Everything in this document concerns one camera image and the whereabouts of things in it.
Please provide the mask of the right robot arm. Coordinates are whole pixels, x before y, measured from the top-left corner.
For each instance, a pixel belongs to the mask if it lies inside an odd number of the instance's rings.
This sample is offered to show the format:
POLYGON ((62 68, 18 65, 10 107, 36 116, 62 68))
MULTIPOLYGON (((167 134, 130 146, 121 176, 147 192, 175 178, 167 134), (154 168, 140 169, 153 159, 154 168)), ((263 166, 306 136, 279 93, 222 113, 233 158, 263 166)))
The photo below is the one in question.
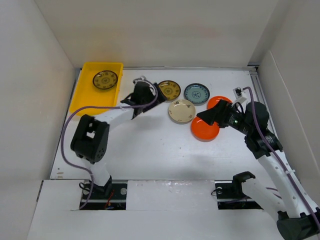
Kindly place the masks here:
POLYGON ((279 194, 276 197, 255 175, 245 171, 233 176, 231 191, 235 196, 253 199, 275 221, 285 240, 319 236, 320 208, 303 189, 278 138, 268 130, 270 116, 264 104, 253 101, 240 112, 236 104, 220 100, 197 117, 208 125, 231 127, 244 134, 246 147, 265 169, 279 194))

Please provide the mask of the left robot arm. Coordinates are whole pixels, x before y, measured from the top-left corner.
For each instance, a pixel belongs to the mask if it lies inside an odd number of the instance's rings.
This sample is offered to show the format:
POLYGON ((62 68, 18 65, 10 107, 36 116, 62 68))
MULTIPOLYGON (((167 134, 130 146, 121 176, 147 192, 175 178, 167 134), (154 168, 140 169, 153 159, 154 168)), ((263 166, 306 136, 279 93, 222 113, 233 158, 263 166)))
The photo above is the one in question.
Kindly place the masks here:
POLYGON ((109 133, 117 126, 165 102, 167 98, 157 83, 137 80, 134 90, 115 109, 96 116, 83 115, 71 140, 70 148, 83 159, 93 174, 93 192, 107 198, 112 191, 112 177, 103 160, 107 152, 109 133))

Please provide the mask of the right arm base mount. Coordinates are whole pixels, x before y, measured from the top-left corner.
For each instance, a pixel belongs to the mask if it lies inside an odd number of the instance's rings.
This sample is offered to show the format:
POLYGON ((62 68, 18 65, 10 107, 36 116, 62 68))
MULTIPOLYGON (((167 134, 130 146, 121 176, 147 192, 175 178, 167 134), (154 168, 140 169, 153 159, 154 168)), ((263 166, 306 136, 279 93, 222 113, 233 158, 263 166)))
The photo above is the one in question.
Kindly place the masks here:
POLYGON ((231 180, 215 181, 211 195, 216 197, 219 210, 253 210, 260 208, 254 200, 243 193, 236 192, 231 180))

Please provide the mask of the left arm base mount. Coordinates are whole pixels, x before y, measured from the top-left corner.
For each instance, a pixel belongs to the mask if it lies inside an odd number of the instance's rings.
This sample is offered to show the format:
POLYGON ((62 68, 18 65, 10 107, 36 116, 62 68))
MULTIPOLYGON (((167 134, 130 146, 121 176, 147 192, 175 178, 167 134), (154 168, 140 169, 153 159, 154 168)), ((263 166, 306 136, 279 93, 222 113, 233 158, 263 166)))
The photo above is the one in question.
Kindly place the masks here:
POLYGON ((81 198, 79 207, 80 210, 109 210, 109 211, 122 211, 126 210, 127 205, 127 182, 116 182, 112 184, 111 190, 106 194, 93 189, 89 197, 90 184, 79 183, 81 189, 81 198))

